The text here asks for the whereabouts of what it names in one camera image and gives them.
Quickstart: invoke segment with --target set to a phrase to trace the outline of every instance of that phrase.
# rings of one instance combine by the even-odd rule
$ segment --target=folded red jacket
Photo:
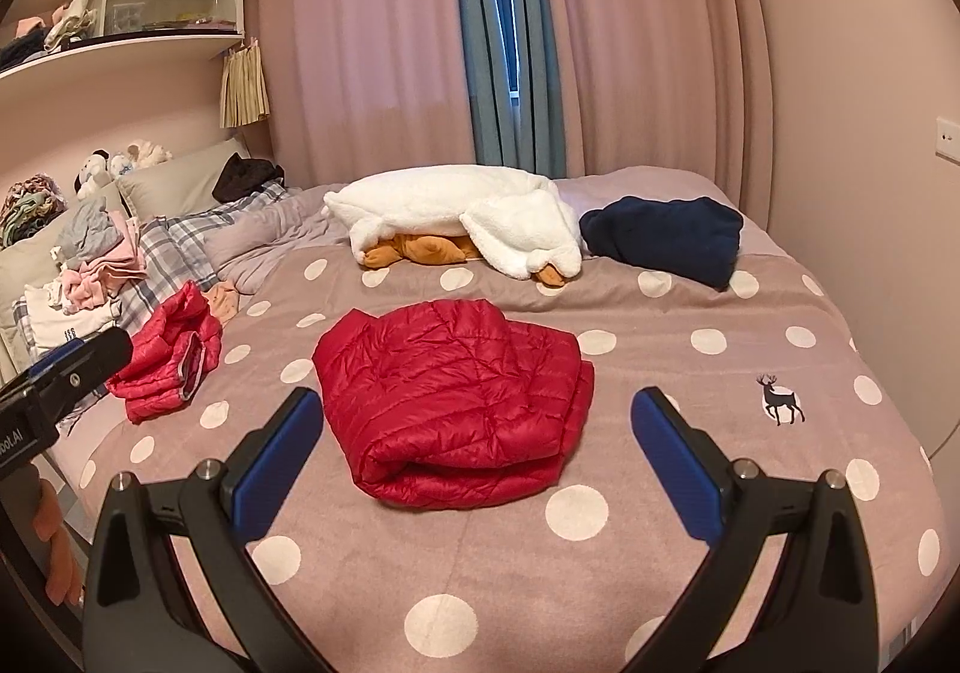
[[[587,419],[593,366],[576,338],[444,299],[352,310],[313,363],[353,481],[418,508],[477,508],[554,485]]]
[[[133,358],[107,381],[107,390],[126,400],[133,423],[181,408],[220,363],[222,332],[190,280],[133,335]]]

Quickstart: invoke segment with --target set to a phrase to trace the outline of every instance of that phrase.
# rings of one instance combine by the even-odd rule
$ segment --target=deer print
[[[803,415],[800,405],[797,404],[796,393],[790,392],[788,395],[781,395],[781,393],[774,391],[774,384],[776,383],[775,375],[761,375],[757,378],[757,383],[763,387],[763,407],[767,411],[767,416],[771,417],[771,419],[776,419],[776,426],[781,425],[779,409],[784,406],[790,411],[791,424],[797,420],[798,413],[800,414],[800,421],[806,422],[806,417]]]

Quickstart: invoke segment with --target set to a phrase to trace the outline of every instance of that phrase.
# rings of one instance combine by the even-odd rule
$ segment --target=pink folded clothes
[[[69,312],[92,310],[116,296],[128,280],[144,280],[147,268],[140,249],[140,225],[136,218],[125,220],[119,210],[107,213],[123,238],[103,256],[80,264],[79,270],[61,272]]]

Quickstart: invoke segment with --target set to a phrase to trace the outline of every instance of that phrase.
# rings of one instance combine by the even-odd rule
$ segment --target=silver bolt
[[[844,486],[847,486],[847,480],[839,470],[827,470],[824,480],[827,481],[827,486],[830,489],[843,489]]]
[[[126,489],[130,489],[131,483],[133,483],[133,473],[124,470],[114,475],[113,480],[110,481],[110,486],[113,486],[115,491],[126,491]]]
[[[200,462],[197,465],[197,476],[203,478],[205,481],[209,481],[211,478],[216,478],[220,474],[220,468],[223,465],[215,459],[205,459],[203,462]]]
[[[752,478],[760,475],[760,468],[757,467],[757,463],[752,459],[738,459],[733,463],[733,471],[736,474],[746,480],[751,480]]]

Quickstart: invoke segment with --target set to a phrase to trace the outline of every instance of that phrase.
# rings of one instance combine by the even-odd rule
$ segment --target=blue curtain
[[[560,70],[548,0],[512,0],[517,112],[511,104],[496,0],[460,0],[477,162],[563,178]]]

